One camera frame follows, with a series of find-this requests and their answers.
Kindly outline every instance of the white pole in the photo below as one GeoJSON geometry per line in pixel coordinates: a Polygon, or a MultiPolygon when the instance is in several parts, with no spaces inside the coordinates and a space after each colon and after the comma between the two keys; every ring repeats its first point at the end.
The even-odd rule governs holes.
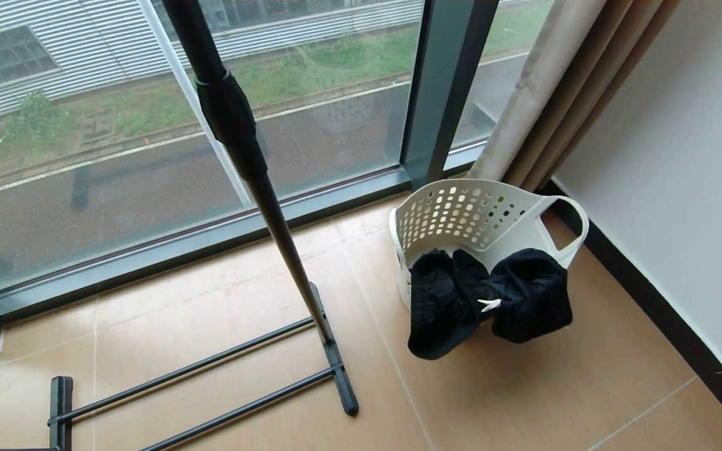
{"type": "Polygon", "coordinates": [[[189,101],[191,109],[194,110],[194,114],[197,115],[197,120],[200,126],[202,126],[202,130],[206,133],[213,152],[216,153],[224,172],[227,173],[230,183],[232,183],[233,188],[238,194],[238,198],[241,199],[241,205],[244,205],[244,207],[252,206],[253,201],[249,197],[246,187],[244,187],[244,183],[241,181],[241,177],[238,176],[235,166],[233,166],[233,163],[230,162],[230,159],[227,157],[227,151],[224,150],[222,143],[217,141],[215,136],[213,136],[213,132],[202,114],[197,92],[194,91],[194,86],[191,85],[189,75],[186,74],[186,70],[183,69],[183,63],[181,63],[180,58],[177,57],[177,52],[174,51],[172,41],[169,40],[168,35],[166,35],[166,30],[163,29],[163,24],[160,23],[157,11],[155,11],[155,8],[152,6],[152,0],[137,0],[137,2],[141,7],[141,12],[144,13],[147,23],[149,23],[149,28],[152,29],[152,34],[155,35],[155,39],[166,57],[166,61],[169,62],[169,66],[172,68],[172,73],[174,73],[174,78],[177,79],[177,84],[180,85],[180,89],[183,89],[183,95],[186,96],[186,100],[189,101]]]}

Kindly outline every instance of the curtain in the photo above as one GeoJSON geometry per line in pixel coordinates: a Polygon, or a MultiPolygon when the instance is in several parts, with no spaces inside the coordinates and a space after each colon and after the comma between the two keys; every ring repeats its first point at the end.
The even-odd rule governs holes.
{"type": "Polygon", "coordinates": [[[556,0],[468,177],[544,185],[604,110],[678,0],[556,0]]]}

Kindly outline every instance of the laundry basket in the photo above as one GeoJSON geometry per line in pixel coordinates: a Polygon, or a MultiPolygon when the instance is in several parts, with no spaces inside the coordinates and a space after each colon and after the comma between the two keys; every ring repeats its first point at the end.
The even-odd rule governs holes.
{"type": "Polygon", "coordinates": [[[526,248],[541,249],[567,268],[590,229],[587,214],[570,197],[541,196],[501,182],[449,179],[418,189],[389,216],[399,264],[398,289],[411,310],[411,272],[422,254],[464,249],[486,266],[526,248]],[[581,217],[581,236],[557,249],[540,219],[556,200],[570,203],[581,217]]]}

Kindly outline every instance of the floor tile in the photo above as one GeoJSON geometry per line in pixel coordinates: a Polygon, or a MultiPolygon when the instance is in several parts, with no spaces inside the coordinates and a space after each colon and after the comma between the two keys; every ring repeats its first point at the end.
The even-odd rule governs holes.
{"type": "MultiPolygon", "coordinates": [[[[553,219],[552,234],[571,234],[553,219]]],[[[389,232],[346,248],[435,451],[588,449],[693,377],[587,249],[570,268],[573,325],[524,345],[484,327],[425,361],[407,350],[389,232]]]]}
{"type": "MultiPolygon", "coordinates": [[[[0,448],[46,448],[49,445],[51,379],[74,378],[74,406],[94,400],[92,334],[0,365],[0,448]]],[[[93,425],[76,423],[75,451],[92,451],[93,425]]]]}
{"type": "Polygon", "coordinates": [[[333,218],[343,242],[351,242],[381,229],[389,229],[389,212],[397,208],[409,194],[400,194],[333,218]]]}
{"type": "MultiPolygon", "coordinates": [[[[343,249],[305,260],[352,379],[360,413],[332,381],[186,446],[203,449],[429,449],[343,249]]],[[[284,268],[100,331],[97,397],[160,376],[307,316],[284,268]]],[[[163,440],[327,367],[313,329],[98,414],[99,451],[163,440]]]]}
{"type": "Polygon", "coordinates": [[[0,364],[92,334],[95,320],[97,299],[89,298],[9,325],[2,331],[0,364]]]}
{"type": "Polygon", "coordinates": [[[639,417],[598,451],[722,451],[722,406],[704,382],[693,382],[639,417]]]}
{"type": "MultiPolygon", "coordinates": [[[[297,229],[293,237],[303,257],[319,254],[341,243],[329,220],[297,229]]],[[[267,239],[114,289],[100,296],[97,328],[107,328],[164,306],[193,299],[220,286],[258,277],[267,269],[282,265],[283,259],[275,243],[267,239]]]]}

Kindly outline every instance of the corrugated metal wall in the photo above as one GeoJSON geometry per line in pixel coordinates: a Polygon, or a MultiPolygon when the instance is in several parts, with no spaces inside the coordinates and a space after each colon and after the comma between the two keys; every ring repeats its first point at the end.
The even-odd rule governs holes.
{"type": "MultiPolygon", "coordinates": [[[[239,28],[216,37],[224,59],[419,20],[422,0],[343,9],[239,28]]],[[[0,114],[35,89],[51,99],[169,70],[134,0],[0,0],[0,30],[28,25],[59,71],[0,85],[0,114]]],[[[186,57],[177,53],[184,64],[186,57]]]]}

